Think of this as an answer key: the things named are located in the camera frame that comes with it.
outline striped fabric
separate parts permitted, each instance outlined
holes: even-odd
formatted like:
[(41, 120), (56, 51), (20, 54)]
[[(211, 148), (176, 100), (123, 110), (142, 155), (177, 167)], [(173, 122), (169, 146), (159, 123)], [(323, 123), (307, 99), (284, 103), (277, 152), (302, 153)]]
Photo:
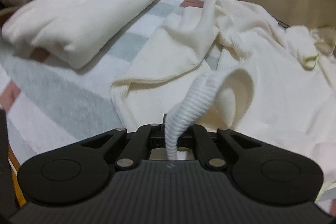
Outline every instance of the striped fabric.
[[(123, 127), (110, 100), (111, 82), (128, 68), (164, 18), (181, 15), (187, 6), (202, 7), (203, 0), (156, 0), (79, 71), (44, 49), (17, 52), (0, 38), (0, 104), (7, 113), (9, 160), (20, 205), (25, 201), (15, 174), (24, 161)], [(206, 55), (212, 69), (220, 53), (214, 45)]]

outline gray stripe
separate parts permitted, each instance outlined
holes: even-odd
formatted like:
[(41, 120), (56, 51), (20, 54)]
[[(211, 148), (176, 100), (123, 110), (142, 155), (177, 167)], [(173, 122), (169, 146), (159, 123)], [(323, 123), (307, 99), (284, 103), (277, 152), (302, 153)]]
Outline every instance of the gray stripe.
[(112, 43), (113, 45), (109, 49), (108, 54), (132, 62), (147, 39), (147, 37), (134, 33), (124, 33), (121, 37), (112, 37), (108, 43)]
[(24, 141), (19, 131), (7, 118), (8, 139), (14, 155), (22, 165), (26, 160), (35, 156), (37, 153)]
[(184, 7), (178, 7), (178, 8), (174, 11), (174, 14), (179, 15), (179, 16), (183, 16), (183, 11), (184, 11)]
[(211, 70), (217, 70), (219, 58), (209, 55), (209, 52), (204, 57)]
[(77, 139), (122, 126), (111, 101), (68, 82), (40, 63), (13, 58), (4, 68), (43, 113)]
[(324, 201), (324, 200), (328, 200), (328, 199), (334, 199), (336, 198), (336, 188), (332, 188), (328, 191), (326, 191), (318, 200), (318, 202), (320, 201)]
[(147, 12), (147, 14), (166, 18), (168, 15), (174, 13), (178, 9), (179, 9), (178, 6), (166, 3), (158, 3), (155, 6), (151, 7), (151, 9)]

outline metal screw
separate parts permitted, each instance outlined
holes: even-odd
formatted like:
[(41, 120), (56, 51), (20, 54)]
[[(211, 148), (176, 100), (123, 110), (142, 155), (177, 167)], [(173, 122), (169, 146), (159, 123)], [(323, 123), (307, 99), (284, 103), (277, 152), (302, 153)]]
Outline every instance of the metal screw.
[(119, 165), (120, 167), (130, 167), (133, 163), (133, 160), (128, 158), (117, 160), (117, 165)]
[(209, 164), (212, 167), (222, 167), (225, 165), (225, 160), (214, 158), (214, 159), (209, 160)]

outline round pad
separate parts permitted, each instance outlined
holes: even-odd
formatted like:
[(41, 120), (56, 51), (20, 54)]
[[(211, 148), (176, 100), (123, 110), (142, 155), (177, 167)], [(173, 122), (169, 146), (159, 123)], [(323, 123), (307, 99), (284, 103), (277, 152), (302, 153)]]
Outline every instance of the round pad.
[(110, 168), (97, 149), (74, 145), (29, 159), (17, 179), (35, 203), (66, 205), (95, 195), (109, 177)]
[(80, 164), (73, 160), (52, 160), (42, 167), (42, 174), (54, 181), (73, 179), (80, 171)]
[(268, 145), (242, 150), (232, 177), (248, 196), (282, 206), (314, 200), (323, 183), (315, 162)]
[(295, 164), (284, 160), (271, 160), (265, 163), (261, 167), (261, 172), (266, 178), (278, 182), (295, 180), (300, 174)]

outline cloth pile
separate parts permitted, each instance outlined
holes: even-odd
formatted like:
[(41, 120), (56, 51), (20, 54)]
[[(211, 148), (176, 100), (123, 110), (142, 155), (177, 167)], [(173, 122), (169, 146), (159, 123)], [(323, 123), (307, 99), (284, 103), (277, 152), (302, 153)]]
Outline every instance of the cloth pile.
[[(258, 5), (205, 0), (204, 8), (168, 16), (110, 94), (131, 131), (168, 112), (170, 159), (193, 123), (228, 127), (315, 160), (323, 193), (336, 180), (334, 47), (333, 30), (285, 31)], [(213, 71), (204, 61), (209, 50), (219, 52)]]
[(16, 47), (43, 47), (80, 68), (153, 1), (34, 0), (4, 24), (2, 35)]

